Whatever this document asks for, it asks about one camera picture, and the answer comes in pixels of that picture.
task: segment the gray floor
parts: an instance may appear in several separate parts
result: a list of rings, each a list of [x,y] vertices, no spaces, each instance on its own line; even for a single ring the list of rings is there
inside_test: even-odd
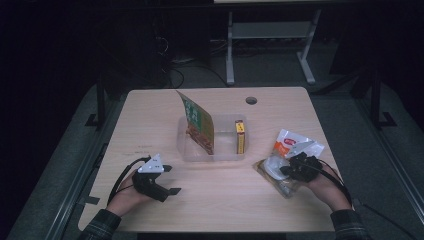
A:
[[[250,57],[236,57],[235,87],[303,86],[308,91],[321,89],[340,77],[328,74],[335,49],[336,44],[313,45],[308,60],[317,80],[314,86],[305,82],[295,55],[299,50],[296,44],[286,44],[272,50],[262,49]],[[225,58],[222,54],[210,59],[208,67],[214,72],[199,66],[205,65],[191,62],[177,68],[185,78],[181,88],[226,87],[217,76],[225,77]],[[181,76],[176,72],[170,75],[173,84],[178,85]],[[424,154],[421,145],[424,142],[423,132],[404,110],[394,91],[384,85],[381,110],[390,112],[398,126],[376,131],[368,118],[369,97],[363,100],[351,98],[348,93],[351,86],[352,82],[325,96],[311,96],[346,185],[354,198],[396,221],[417,238],[422,238],[424,226],[416,212],[422,206],[421,195],[411,197],[411,190],[404,187],[405,180],[399,177],[399,171],[394,168],[399,165],[393,163],[392,159],[393,156],[398,157],[416,192],[424,193],[424,176],[421,174],[424,162],[419,157]],[[75,239],[78,236],[77,222],[83,210],[82,203],[87,199],[96,175],[94,169],[84,185],[87,176],[81,174],[81,166],[91,169],[102,146],[110,139],[124,102],[125,96],[119,101],[107,100],[107,122],[101,130],[96,131],[95,127],[84,126],[88,116],[96,112],[95,87],[87,93],[9,239]],[[386,146],[382,140],[387,140],[389,145]],[[80,187],[81,194],[70,191]],[[365,207],[359,204],[355,207],[374,239],[409,239],[398,228]],[[333,238],[333,233],[287,235],[287,239]],[[118,232],[114,239],[136,239],[136,234]]]

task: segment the yellow box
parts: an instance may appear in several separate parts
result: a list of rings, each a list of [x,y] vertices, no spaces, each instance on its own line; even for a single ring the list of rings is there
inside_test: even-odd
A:
[[[244,154],[245,145],[245,132],[243,120],[236,121],[236,133],[237,133],[237,154]]]

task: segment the dark background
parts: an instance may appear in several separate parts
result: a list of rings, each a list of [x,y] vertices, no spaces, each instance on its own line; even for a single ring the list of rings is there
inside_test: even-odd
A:
[[[156,54],[155,34],[169,37],[171,50],[186,48],[198,57],[207,57],[211,37],[226,34],[222,12],[191,11],[184,17],[168,13],[162,25],[152,27],[152,12],[140,16],[84,11],[91,6],[97,6],[96,1],[85,6],[50,0],[0,3],[2,239],[82,97],[100,76],[112,97],[131,88],[161,88],[165,80],[160,68],[168,62]],[[421,128],[423,18],[418,1],[328,8],[316,36],[340,42],[335,73],[347,74],[364,64],[378,69]]]

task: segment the person's right hand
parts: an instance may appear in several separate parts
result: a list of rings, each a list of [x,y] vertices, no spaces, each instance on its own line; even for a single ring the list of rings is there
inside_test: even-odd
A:
[[[330,167],[323,165],[322,170],[328,172],[336,179],[338,178]],[[352,206],[340,189],[322,174],[318,174],[314,180],[309,183],[302,183],[302,185],[311,189],[315,196],[326,203],[333,212],[343,209],[352,209]]]

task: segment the plastic bag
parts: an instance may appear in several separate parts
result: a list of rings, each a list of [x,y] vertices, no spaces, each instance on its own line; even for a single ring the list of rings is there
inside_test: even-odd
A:
[[[275,141],[271,155],[255,164],[258,173],[271,182],[285,198],[290,198],[298,188],[297,181],[284,175],[280,168],[289,166],[290,157],[305,152],[307,156],[319,157],[324,146],[308,137],[282,129]]]

